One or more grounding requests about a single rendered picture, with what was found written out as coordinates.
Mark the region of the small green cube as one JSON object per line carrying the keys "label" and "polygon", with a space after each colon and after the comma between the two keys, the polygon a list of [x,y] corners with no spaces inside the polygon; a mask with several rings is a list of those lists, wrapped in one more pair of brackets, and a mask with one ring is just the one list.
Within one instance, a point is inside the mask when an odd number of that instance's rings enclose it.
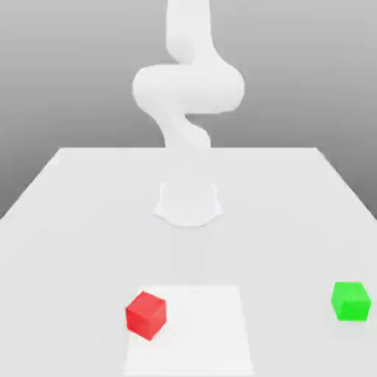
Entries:
{"label": "small green cube", "polygon": [[339,321],[365,322],[371,299],[362,282],[337,281],[332,290],[331,305]]}

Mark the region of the small red cube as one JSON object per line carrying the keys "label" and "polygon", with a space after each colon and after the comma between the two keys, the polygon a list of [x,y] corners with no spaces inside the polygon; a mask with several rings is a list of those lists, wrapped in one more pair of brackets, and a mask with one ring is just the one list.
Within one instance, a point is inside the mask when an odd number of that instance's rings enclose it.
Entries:
{"label": "small red cube", "polygon": [[166,324],[166,301],[142,291],[125,309],[127,329],[151,341]]}

